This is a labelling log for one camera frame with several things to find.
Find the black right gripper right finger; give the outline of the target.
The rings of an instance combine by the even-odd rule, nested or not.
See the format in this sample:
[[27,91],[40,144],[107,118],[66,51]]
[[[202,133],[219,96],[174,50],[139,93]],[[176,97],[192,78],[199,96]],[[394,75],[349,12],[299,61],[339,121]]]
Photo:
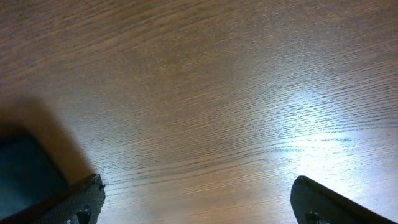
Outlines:
[[290,204],[299,224],[397,224],[303,175],[292,185]]

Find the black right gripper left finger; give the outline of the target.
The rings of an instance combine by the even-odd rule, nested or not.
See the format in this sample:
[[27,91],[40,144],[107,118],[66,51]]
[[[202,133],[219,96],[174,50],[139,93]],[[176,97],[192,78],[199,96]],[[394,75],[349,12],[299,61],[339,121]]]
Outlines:
[[54,198],[44,200],[3,220],[15,223],[92,223],[98,221],[106,195],[99,174],[90,174]]

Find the dark green t-shirt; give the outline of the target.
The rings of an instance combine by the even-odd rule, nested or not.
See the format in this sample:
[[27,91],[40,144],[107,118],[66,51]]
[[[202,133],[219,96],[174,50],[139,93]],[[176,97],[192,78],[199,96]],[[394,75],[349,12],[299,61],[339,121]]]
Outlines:
[[29,133],[1,135],[1,219],[53,198],[68,182]]

